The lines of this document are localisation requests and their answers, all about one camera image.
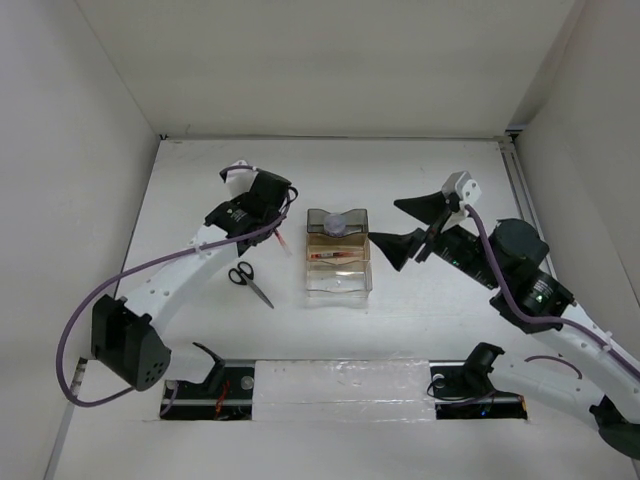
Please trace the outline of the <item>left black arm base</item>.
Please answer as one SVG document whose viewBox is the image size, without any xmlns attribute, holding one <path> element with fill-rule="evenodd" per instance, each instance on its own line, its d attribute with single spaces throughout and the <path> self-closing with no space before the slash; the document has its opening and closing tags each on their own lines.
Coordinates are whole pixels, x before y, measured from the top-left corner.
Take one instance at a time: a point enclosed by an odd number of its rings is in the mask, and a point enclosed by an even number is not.
<svg viewBox="0 0 640 480">
<path fill-rule="evenodd" d="M 256 362 L 225 360 L 201 343 L 194 347 L 213 361 L 201 383 L 165 383 L 159 418 L 167 421 L 250 421 Z"/>
</svg>

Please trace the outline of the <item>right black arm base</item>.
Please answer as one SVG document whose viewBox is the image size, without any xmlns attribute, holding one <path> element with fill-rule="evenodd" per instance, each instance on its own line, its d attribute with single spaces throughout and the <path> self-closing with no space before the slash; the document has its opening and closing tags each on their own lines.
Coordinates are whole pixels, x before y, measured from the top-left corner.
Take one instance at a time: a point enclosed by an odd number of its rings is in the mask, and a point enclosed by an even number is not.
<svg viewBox="0 0 640 480">
<path fill-rule="evenodd" d="M 437 420 L 527 420 L 524 399 L 497 390 L 489 381 L 494 361 L 504 354 L 495 345 L 481 342 L 465 360 L 430 363 L 426 394 L 434 400 Z"/>
</svg>

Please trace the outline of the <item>red pen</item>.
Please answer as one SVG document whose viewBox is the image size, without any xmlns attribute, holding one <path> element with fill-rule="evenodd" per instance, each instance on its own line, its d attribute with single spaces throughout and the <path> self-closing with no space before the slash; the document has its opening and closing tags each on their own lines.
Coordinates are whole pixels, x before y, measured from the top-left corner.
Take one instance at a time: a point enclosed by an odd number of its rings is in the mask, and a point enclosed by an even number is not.
<svg viewBox="0 0 640 480">
<path fill-rule="evenodd" d="M 280 245 L 280 247 L 283 249 L 284 254 L 286 255 L 287 258 L 291 258 L 292 257 L 292 252 L 288 246 L 288 244 L 286 243 L 284 237 L 282 236 L 282 234 L 276 229 L 274 231 L 274 235 Z"/>
<path fill-rule="evenodd" d="M 329 260 L 338 258 L 362 258 L 363 253 L 357 251 L 326 251 L 319 253 L 312 253 L 309 255 L 311 260 Z"/>
</svg>

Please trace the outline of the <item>small clear clip jar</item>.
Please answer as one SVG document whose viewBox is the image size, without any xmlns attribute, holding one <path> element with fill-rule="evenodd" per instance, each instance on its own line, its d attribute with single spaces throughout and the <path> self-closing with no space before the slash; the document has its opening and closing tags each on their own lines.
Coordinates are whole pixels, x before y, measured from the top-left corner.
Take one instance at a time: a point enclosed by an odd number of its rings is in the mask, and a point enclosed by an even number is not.
<svg viewBox="0 0 640 480">
<path fill-rule="evenodd" d="M 323 219 L 323 232 L 331 237 L 342 237 L 346 234 L 347 219 L 344 214 L 329 213 Z"/>
</svg>

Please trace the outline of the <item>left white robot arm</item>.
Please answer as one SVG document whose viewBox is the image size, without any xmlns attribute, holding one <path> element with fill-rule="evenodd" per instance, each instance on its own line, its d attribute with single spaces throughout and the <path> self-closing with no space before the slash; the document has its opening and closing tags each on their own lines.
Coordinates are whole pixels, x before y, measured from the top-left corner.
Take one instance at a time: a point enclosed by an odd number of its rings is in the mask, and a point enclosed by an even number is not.
<svg viewBox="0 0 640 480">
<path fill-rule="evenodd" d="M 205 216 L 188 247 L 136 289 L 119 299 L 104 295 L 92 308 L 93 356 L 135 391 L 162 380 L 186 381 L 205 397 L 222 387 L 222 361 L 209 348 L 171 349 L 163 335 L 211 277 L 275 232 L 297 191 L 289 180 L 249 165 L 228 167 L 221 177 L 231 197 Z"/>
</svg>

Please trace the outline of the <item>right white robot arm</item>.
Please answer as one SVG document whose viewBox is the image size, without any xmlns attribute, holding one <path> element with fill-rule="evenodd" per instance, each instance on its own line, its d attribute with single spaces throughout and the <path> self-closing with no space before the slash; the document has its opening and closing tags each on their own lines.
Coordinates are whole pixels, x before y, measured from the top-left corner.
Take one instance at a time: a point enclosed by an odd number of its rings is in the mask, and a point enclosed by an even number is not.
<svg viewBox="0 0 640 480">
<path fill-rule="evenodd" d="M 535 228 L 504 219 L 487 232 L 477 211 L 456 194 L 394 204 L 425 225 L 404 235 L 369 233 L 396 271 L 408 260 L 439 257 L 495 291 L 489 303 L 503 319 L 581 373 L 566 377 L 481 342 L 454 374 L 454 391 L 445 402 L 462 407 L 497 392 L 530 397 L 581 420 L 611 448 L 637 459 L 639 362 L 588 317 L 566 287 L 540 269 L 549 247 Z"/>
</svg>

